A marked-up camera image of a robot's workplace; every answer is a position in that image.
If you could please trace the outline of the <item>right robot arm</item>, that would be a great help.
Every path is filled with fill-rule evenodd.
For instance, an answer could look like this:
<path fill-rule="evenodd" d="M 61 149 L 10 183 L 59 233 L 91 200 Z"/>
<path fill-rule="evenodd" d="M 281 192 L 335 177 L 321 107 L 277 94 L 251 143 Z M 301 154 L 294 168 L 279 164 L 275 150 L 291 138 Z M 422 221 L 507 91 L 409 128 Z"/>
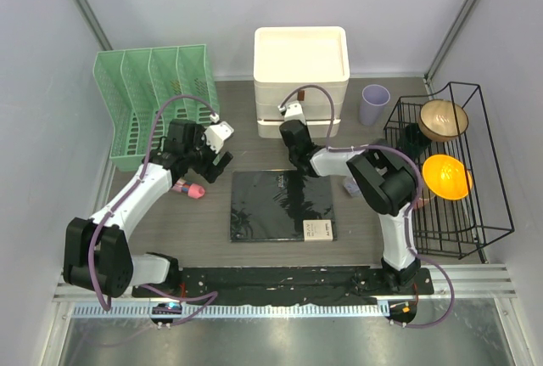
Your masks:
<path fill-rule="evenodd" d="M 400 294 L 410 288 L 421 267 L 414 247 L 412 216 L 421 178 L 414 162 L 384 140 L 349 149 L 315 144 L 305 123 L 292 120 L 279 128 L 288 158 L 309 177 L 354 179 L 366 203 L 378 214 L 383 235 L 383 283 Z"/>

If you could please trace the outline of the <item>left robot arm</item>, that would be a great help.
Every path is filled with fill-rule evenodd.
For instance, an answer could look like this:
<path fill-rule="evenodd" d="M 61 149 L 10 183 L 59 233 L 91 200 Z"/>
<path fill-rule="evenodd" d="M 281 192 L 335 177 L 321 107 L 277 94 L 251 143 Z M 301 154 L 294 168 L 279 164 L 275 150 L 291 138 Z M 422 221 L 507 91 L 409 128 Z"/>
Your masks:
<path fill-rule="evenodd" d="M 160 253 L 131 254 L 128 241 L 152 205 L 188 171 L 213 183 L 232 160 L 222 146 L 233 135 L 224 121 L 204 127 L 171 121 L 158 147 L 143 159 L 131 181 L 88 219 L 68 224 L 64 244 L 64 281 L 116 298 L 129 288 L 170 297 L 181 287 L 178 260 Z"/>

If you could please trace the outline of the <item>white drawer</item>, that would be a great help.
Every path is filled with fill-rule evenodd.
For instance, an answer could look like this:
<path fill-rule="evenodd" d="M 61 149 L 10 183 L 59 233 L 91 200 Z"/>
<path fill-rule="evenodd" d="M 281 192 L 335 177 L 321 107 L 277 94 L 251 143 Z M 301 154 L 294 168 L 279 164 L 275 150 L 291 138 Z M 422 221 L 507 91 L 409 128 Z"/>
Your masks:
<path fill-rule="evenodd" d="M 306 120 L 328 120 L 330 117 L 330 105 L 329 104 L 307 104 L 302 103 L 302 110 Z M 343 108 L 342 103 L 334 104 L 334 118 L 339 119 L 341 110 Z M 277 105 L 272 104 L 256 104 L 256 115 L 259 120 L 280 121 L 283 116 L 280 114 Z"/>
<path fill-rule="evenodd" d="M 318 82 L 319 87 L 323 87 L 331 95 L 335 104 L 344 102 L 344 96 L 348 87 L 349 81 L 345 82 Z M 255 100 L 257 103 L 278 106 L 293 92 L 295 88 L 305 86 L 302 82 L 290 83 L 262 83 L 255 82 Z M 306 88 L 304 99 L 301 101 L 306 104 L 324 104 L 328 99 L 325 94 L 316 88 Z"/>
<path fill-rule="evenodd" d="M 279 132 L 279 127 L 281 126 L 282 123 L 283 123 L 282 121 L 258 120 L 257 121 L 258 135 L 261 138 L 281 139 L 282 136 Z M 335 119 L 333 121 L 333 128 L 331 131 L 332 137 L 337 135 L 340 123 L 341 123 L 340 119 Z M 329 128 L 329 120 L 307 121 L 306 125 L 309 129 L 310 135 L 313 138 L 325 138 L 327 136 L 327 130 Z"/>

